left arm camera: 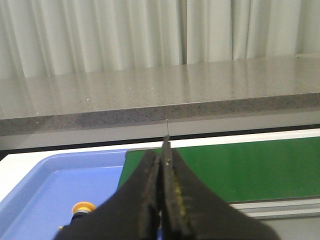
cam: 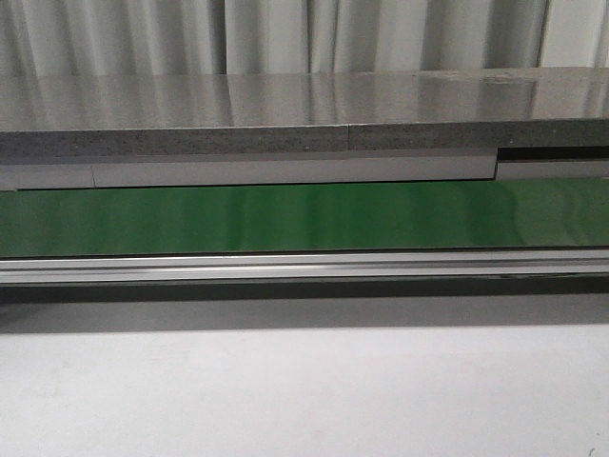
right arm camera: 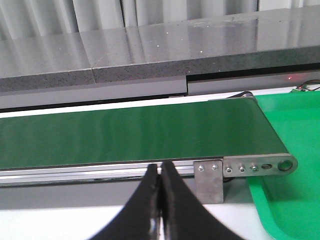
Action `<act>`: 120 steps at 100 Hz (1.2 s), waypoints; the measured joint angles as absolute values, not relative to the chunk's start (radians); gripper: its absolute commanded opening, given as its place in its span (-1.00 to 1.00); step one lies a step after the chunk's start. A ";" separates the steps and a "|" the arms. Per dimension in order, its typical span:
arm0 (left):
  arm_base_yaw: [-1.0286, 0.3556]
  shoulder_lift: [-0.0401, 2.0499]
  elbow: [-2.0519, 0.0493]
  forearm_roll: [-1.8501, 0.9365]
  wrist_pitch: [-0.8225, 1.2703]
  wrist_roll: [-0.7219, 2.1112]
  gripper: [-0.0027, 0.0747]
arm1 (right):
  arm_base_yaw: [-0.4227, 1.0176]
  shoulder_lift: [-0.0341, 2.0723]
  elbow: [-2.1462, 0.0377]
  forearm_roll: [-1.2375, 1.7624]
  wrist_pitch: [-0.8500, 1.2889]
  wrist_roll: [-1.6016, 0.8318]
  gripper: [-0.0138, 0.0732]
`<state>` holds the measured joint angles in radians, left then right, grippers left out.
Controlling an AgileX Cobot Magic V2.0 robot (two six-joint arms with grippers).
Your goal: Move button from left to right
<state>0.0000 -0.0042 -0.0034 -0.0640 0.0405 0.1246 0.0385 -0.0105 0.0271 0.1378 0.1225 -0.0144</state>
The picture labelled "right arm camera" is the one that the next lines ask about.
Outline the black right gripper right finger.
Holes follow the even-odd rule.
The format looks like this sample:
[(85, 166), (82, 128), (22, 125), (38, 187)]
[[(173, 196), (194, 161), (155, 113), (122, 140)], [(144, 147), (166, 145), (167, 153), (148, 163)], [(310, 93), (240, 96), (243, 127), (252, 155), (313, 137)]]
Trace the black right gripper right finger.
[(212, 216), (179, 175), (171, 161), (161, 165), (161, 197), (166, 240), (241, 240)]

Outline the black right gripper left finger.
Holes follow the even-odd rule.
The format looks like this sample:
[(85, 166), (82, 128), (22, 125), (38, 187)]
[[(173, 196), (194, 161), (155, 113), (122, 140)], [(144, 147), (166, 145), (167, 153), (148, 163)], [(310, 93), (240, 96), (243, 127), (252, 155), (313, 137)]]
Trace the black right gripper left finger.
[(157, 240), (159, 238), (160, 180), (156, 164), (150, 164), (122, 210), (92, 240)]

